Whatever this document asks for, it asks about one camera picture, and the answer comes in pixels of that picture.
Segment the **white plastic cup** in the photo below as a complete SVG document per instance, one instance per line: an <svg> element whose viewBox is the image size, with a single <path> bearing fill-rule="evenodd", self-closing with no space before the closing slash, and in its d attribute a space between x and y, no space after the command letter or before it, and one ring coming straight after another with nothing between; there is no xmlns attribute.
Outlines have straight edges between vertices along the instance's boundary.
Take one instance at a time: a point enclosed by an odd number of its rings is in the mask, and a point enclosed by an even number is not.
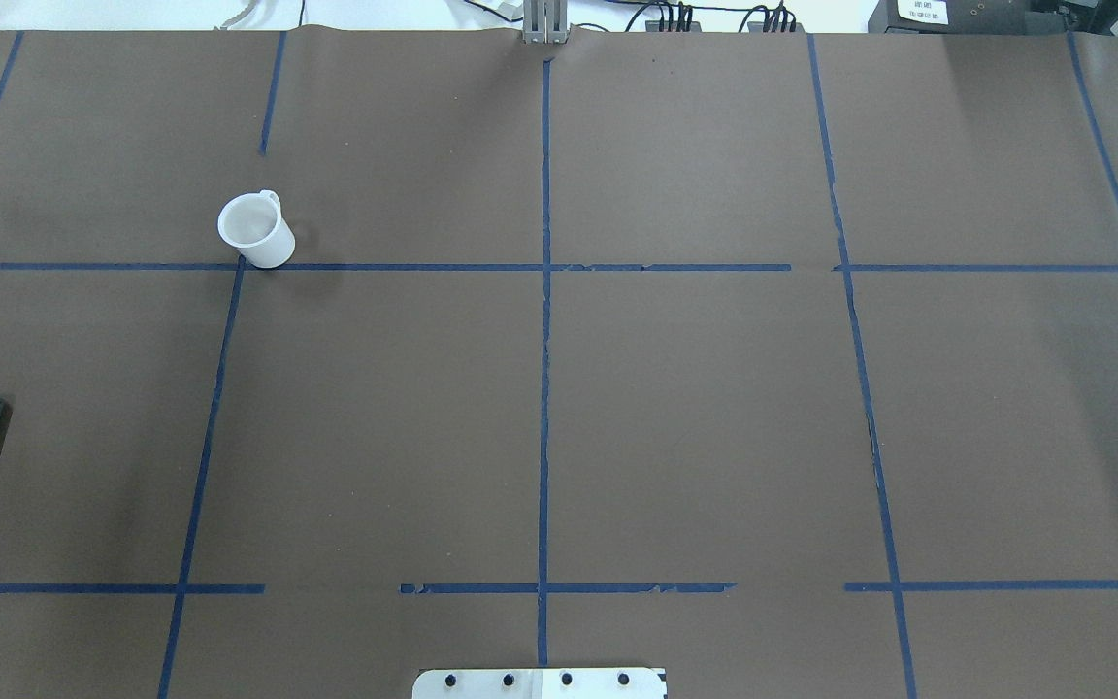
<svg viewBox="0 0 1118 699"><path fill-rule="evenodd" d="M216 219L222 243L257 270L287 264L296 251L296 235L282 212L280 196L271 189L235 196Z"/></svg>

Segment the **brown paper table cover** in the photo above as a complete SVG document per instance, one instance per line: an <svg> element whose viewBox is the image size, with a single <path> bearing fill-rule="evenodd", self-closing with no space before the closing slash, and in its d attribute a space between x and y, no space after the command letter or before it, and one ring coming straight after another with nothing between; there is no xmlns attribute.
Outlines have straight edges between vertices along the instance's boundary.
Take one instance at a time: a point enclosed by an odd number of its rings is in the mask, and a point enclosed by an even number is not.
<svg viewBox="0 0 1118 699"><path fill-rule="evenodd" d="M1118 698L1118 39L0 32L0 698Z"/></svg>

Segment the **black usb hub left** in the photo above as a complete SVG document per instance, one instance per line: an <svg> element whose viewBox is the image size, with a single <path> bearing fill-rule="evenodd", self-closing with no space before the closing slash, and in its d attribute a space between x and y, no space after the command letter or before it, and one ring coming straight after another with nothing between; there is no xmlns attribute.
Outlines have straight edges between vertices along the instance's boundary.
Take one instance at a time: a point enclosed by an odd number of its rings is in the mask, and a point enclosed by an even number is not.
<svg viewBox="0 0 1118 699"><path fill-rule="evenodd" d="M644 31L652 34L689 34L700 30L695 21L695 8L686 3L657 3L650 4L656 8L659 17L656 19L645 19Z"/></svg>

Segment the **black usb hub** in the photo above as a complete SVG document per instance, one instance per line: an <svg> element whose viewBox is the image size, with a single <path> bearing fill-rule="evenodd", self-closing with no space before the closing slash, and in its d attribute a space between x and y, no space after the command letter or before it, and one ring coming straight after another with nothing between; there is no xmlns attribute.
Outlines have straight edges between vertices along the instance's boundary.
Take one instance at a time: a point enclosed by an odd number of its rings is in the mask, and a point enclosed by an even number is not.
<svg viewBox="0 0 1118 699"><path fill-rule="evenodd" d="M644 31L652 34L689 34L700 30L695 21L695 8L686 3L657 3L650 4L656 8L659 17L656 19L645 19Z"/></svg>
<svg viewBox="0 0 1118 699"><path fill-rule="evenodd" d="M799 20L790 12L785 1L776 4L757 4L741 19L739 32L750 34L796 34L802 31Z"/></svg>

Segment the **black usb hub right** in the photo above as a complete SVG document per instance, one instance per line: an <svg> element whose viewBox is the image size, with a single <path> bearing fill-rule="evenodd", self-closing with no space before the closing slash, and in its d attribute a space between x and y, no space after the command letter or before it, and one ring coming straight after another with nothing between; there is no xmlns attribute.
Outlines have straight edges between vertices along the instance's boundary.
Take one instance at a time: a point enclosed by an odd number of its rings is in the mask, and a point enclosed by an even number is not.
<svg viewBox="0 0 1118 699"><path fill-rule="evenodd" d="M739 32L750 34L796 34L802 31L799 20L790 12L785 1L776 4L757 4L741 19Z"/></svg>

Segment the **black box device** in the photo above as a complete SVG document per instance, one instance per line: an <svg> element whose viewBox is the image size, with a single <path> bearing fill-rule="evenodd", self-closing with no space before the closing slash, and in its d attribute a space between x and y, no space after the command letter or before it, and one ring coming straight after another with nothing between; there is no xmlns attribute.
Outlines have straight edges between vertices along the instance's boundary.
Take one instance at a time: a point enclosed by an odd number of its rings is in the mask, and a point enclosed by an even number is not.
<svg viewBox="0 0 1118 699"><path fill-rule="evenodd" d="M1044 36L1065 34L1068 22L1038 1L878 1L869 34Z"/></svg>

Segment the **aluminium frame post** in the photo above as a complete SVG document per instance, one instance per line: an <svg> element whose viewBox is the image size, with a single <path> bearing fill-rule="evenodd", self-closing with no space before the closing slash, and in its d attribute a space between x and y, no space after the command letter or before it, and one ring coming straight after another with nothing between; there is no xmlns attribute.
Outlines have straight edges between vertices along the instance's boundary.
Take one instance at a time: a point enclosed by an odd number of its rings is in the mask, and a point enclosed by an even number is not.
<svg viewBox="0 0 1118 699"><path fill-rule="evenodd" d="M522 1L522 39L527 45L565 44L571 36L567 0Z"/></svg>

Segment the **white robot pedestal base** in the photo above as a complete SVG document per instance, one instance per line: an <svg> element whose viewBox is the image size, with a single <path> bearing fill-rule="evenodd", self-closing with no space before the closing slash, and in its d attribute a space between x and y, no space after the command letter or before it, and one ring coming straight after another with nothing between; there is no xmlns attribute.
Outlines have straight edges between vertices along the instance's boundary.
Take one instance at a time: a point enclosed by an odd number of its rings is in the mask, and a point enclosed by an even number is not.
<svg viewBox="0 0 1118 699"><path fill-rule="evenodd" d="M413 698L667 698L666 671L647 667L432 669Z"/></svg>

